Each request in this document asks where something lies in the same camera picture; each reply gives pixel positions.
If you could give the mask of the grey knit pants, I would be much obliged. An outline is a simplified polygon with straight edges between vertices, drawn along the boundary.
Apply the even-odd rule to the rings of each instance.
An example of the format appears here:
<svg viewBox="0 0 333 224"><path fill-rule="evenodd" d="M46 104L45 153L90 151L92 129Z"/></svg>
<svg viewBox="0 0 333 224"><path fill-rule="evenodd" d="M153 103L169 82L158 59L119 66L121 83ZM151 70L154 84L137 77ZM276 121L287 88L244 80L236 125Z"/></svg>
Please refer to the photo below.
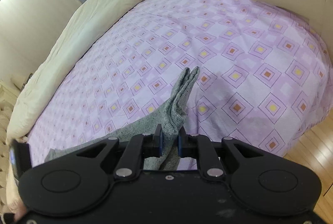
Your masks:
<svg viewBox="0 0 333 224"><path fill-rule="evenodd" d="M120 142L128 142L132 137L139 134L153 134L158 124L160 124L163 132L162 155L160 157L149 156L148 159L143 161L143 168L145 170L176 170L180 157L174 143L178 137L179 130L186 121L187 113L185 108L199 74L200 68L198 66L192 70L185 68L174 84L169 99L152 113L106 136L84 144L64 150L50 149L44 162L47 163L69 153L77 152L79 149L96 144L103 139L118 138Z"/></svg>

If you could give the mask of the pink patterned bed sheet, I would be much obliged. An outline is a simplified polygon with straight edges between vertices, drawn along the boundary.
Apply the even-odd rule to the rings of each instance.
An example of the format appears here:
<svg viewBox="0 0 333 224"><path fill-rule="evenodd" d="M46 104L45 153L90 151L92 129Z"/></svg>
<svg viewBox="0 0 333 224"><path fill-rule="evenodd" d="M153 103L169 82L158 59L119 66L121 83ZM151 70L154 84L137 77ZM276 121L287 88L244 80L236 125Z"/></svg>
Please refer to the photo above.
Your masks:
<svg viewBox="0 0 333 224"><path fill-rule="evenodd" d="M195 67L188 134L283 156L332 108L326 45L292 13L253 0L144 0L59 86L29 133L32 163L149 115Z"/></svg>

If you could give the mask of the cream duvet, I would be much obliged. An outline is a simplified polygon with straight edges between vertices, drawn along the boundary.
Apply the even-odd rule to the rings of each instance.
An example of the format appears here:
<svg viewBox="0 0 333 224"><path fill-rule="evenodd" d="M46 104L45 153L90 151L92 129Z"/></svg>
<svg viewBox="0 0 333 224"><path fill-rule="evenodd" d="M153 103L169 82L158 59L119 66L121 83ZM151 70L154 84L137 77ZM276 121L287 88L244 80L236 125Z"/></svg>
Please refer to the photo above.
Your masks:
<svg viewBox="0 0 333 224"><path fill-rule="evenodd" d="M7 127L7 144L29 133L76 62L124 14L142 1L87 0L75 11L46 60L19 94Z"/></svg>

